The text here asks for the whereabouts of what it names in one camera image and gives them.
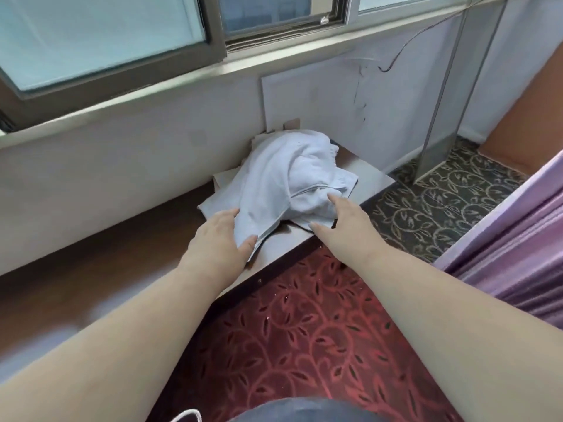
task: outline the floral carpet pattern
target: floral carpet pattern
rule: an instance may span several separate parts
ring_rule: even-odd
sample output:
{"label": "floral carpet pattern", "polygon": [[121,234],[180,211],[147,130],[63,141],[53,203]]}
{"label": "floral carpet pattern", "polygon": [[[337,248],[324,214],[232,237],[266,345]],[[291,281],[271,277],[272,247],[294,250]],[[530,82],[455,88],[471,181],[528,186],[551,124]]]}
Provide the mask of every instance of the floral carpet pattern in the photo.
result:
{"label": "floral carpet pattern", "polygon": [[[406,185],[413,168],[395,171],[398,182],[365,209],[387,241],[427,262],[523,181],[462,140],[445,165]],[[203,327],[148,421],[194,407],[205,422],[226,422],[286,397],[348,401],[393,422],[462,420],[372,291],[326,248]]]}
{"label": "floral carpet pattern", "polygon": [[415,160],[391,173],[397,182],[365,207],[388,243],[432,263],[524,183],[477,148],[458,139],[447,162],[414,185]]}
{"label": "floral carpet pattern", "polygon": [[224,422],[286,397],[348,401],[389,421],[461,421],[373,292],[326,248],[207,326],[149,421],[196,407]]}

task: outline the white cloth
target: white cloth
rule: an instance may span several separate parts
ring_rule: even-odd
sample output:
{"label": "white cloth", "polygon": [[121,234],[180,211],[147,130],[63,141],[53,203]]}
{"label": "white cloth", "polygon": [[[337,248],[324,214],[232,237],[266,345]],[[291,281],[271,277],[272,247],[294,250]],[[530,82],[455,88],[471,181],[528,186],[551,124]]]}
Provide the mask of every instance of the white cloth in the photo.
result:
{"label": "white cloth", "polygon": [[240,245],[257,235],[260,243],[281,220],[290,220],[310,230],[310,222],[332,226],[336,212],[328,200],[334,193],[348,197],[357,176],[336,167],[338,147],[312,130],[287,130],[258,135],[252,151],[224,187],[233,172],[215,177],[220,189],[198,208],[209,219],[216,212],[235,207],[235,241]]}

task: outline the forearm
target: forearm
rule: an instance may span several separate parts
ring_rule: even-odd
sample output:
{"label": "forearm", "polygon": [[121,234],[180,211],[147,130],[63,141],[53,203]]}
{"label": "forearm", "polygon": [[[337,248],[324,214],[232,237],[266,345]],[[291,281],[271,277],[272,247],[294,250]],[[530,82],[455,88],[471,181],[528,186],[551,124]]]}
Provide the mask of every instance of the forearm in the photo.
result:
{"label": "forearm", "polygon": [[144,421],[220,290],[190,266],[157,280],[0,386],[0,419]]}
{"label": "forearm", "polygon": [[563,420],[563,332],[392,248],[352,268],[467,422]]}

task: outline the white shoelace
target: white shoelace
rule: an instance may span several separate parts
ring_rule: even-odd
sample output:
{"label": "white shoelace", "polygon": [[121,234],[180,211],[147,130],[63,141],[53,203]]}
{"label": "white shoelace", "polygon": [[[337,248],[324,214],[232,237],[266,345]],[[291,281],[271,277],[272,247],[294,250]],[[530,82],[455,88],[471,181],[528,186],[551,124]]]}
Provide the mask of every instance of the white shoelace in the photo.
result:
{"label": "white shoelace", "polygon": [[198,419],[198,422],[201,422],[201,413],[196,409],[184,410],[170,422],[179,422],[188,415],[195,415],[195,417]]}

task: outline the gray patterned carpet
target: gray patterned carpet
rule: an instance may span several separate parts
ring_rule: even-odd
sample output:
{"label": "gray patterned carpet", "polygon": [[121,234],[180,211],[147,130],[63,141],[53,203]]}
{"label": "gray patterned carpet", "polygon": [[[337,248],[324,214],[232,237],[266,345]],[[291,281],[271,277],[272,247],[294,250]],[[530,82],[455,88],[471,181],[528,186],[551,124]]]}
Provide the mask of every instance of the gray patterned carpet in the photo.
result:
{"label": "gray patterned carpet", "polygon": [[397,183],[365,208],[388,243],[431,263],[524,182],[477,148],[458,139],[447,162],[415,185],[407,184],[415,160],[391,173]]}

